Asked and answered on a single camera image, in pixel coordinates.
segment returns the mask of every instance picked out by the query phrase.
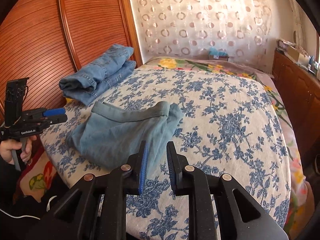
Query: white bedsheet with blue flowers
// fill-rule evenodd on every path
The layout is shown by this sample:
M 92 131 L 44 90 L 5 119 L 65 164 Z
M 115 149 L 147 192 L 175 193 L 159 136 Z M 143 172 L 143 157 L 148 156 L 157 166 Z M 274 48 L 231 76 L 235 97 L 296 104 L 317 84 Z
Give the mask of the white bedsheet with blue flowers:
M 184 117 L 172 138 L 177 152 L 207 174 L 231 174 L 284 225 L 291 186 L 289 160 L 278 117 L 258 82 L 209 72 L 138 69 L 98 100 L 128 110 L 163 100 L 179 104 Z M 86 173 L 108 172 L 65 144 L 92 106 L 67 104 L 68 121 L 41 135 L 52 163 L 70 187 Z M 172 194 L 165 153 L 147 178 L 143 195 L 127 197 L 127 232 L 147 240 L 188 237 L 188 198 Z

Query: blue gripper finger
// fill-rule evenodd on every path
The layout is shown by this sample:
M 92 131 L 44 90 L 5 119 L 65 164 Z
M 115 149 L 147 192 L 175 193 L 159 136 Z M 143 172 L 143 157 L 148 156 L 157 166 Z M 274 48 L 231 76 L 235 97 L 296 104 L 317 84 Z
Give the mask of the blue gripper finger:
M 66 113 L 66 110 L 64 108 L 55 108 L 55 109 L 49 109 L 43 112 L 43 116 L 52 116 L 52 115 L 65 114 L 65 113 Z

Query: wardrobe door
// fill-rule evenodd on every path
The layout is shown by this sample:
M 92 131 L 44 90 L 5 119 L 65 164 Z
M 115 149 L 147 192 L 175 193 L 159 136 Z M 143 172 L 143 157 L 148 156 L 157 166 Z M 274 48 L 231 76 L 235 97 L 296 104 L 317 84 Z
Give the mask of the wardrobe door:
M 0 100 L 0 125 L 4 122 L 4 105 Z
M 8 80 L 30 77 L 24 110 L 65 104 L 59 80 L 74 73 L 57 0 L 18 0 L 0 25 L 0 99 Z
M 121 0 L 59 0 L 78 68 L 118 43 L 131 46 Z

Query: cardboard box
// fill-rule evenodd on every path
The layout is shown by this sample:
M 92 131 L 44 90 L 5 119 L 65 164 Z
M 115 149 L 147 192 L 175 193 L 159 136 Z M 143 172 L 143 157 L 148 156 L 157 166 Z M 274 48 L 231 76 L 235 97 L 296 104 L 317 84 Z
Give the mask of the cardboard box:
M 229 56 L 216 56 L 216 55 L 210 55 L 209 54 L 209 60 L 223 60 L 228 61 Z
M 302 55 L 300 52 L 298 52 L 295 48 L 288 46 L 288 54 L 290 57 L 292 57 L 296 62 L 308 66 L 309 64 L 309 57 Z

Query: floral blanket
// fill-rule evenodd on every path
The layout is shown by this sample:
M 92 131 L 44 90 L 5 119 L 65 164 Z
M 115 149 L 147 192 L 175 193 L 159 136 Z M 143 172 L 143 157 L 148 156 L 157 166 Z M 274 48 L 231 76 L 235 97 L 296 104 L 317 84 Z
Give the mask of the floral blanket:
M 177 103 L 184 113 L 172 138 L 177 152 L 207 174 L 231 174 L 284 226 L 291 188 L 289 156 L 279 119 L 257 81 L 223 73 L 137 69 L 98 100 L 127 110 L 163 100 Z M 88 107 L 68 103 L 68 121 L 41 135 L 49 158 L 69 186 L 86 173 L 109 172 L 65 143 L 92 107 L 93 103 Z M 147 240 L 187 239 L 187 207 L 187 196 L 172 194 L 164 152 L 159 168 L 147 177 L 143 194 L 127 196 L 127 232 Z
M 33 196 L 36 201 L 41 202 L 44 193 L 51 187 L 56 173 L 41 145 L 21 173 L 13 202 L 22 196 Z
M 279 118 L 284 139 L 289 154 L 291 171 L 291 197 L 288 218 L 284 230 L 294 239 L 314 211 L 313 194 L 310 185 L 303 175 L 300 154 L 298 151 L 294 131 L 285 110 L 282 99 L 270 76 L 248 66 L 242 66 L 225 61 L 189 60 L 170 57 L 154 57 L 142 68 L 150 69 L 183 69 L 194 71 L 207 71 L 211 73 L 224 73 L 257 80 L 263 85 Z

